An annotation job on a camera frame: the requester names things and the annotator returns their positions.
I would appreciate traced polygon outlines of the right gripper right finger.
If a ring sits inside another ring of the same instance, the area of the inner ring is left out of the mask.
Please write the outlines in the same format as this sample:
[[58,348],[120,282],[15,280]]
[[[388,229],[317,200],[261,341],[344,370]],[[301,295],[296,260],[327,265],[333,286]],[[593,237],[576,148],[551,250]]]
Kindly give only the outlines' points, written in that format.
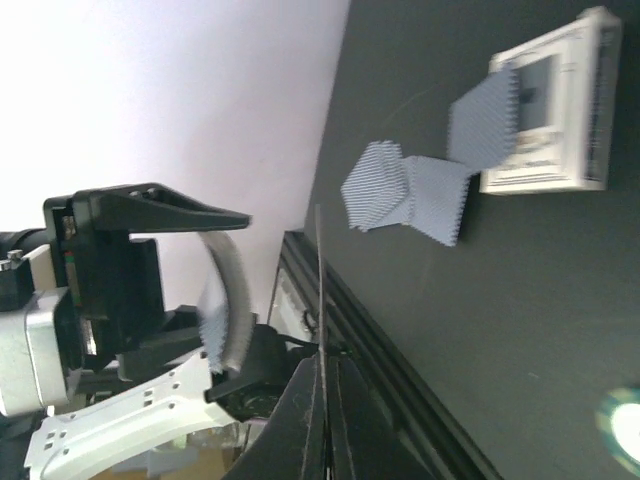
[[335,479],[432,477],[396,436],[354,362],[346,356],[329,359],[328,405]]

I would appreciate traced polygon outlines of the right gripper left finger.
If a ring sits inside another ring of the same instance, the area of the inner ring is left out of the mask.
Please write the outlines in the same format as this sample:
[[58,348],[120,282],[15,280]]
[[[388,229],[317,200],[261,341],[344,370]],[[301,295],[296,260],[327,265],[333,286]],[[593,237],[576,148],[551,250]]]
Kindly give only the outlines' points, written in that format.
[[300,362],[262,433],[225,477],[322,479],[324,428],[320,360],[314,355]]

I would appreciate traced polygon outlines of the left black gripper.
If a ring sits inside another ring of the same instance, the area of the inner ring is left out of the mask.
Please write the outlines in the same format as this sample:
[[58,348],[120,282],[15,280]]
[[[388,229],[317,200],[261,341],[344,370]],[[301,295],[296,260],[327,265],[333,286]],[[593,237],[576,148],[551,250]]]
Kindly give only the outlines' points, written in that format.
[[203,321],[194,307],[165,314],[157,243],[131,237],[242,230],[249,215],[158,183],[50,198],[43,213],[56,281],[71,291],[85,353],[118,354],[122,381],[156,378],[201,347],[211,372],[207,402],[284,390],[291,367],[283,336],[249,312],[223,327]]

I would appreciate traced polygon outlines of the green chip stack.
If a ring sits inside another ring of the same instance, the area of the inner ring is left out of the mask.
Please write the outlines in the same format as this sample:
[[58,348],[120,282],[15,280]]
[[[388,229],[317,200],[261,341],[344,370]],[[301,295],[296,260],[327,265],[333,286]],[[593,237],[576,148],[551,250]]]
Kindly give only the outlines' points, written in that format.
[[611,456],[639,476],[639,387],[609,391],[596,409],[595,422]]

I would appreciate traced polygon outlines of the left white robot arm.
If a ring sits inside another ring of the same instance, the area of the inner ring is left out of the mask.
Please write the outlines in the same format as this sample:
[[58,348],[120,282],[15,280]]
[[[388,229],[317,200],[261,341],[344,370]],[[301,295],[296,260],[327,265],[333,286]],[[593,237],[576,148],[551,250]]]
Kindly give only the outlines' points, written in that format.
[[[270,416],[290,378],[258,322],[231,232],[247,214],[157,183],[46,200],[41,229],[1,237],[5,479],[88,479],[194,432]],[[164,305],[156,236],[193,233],[217,284]]]

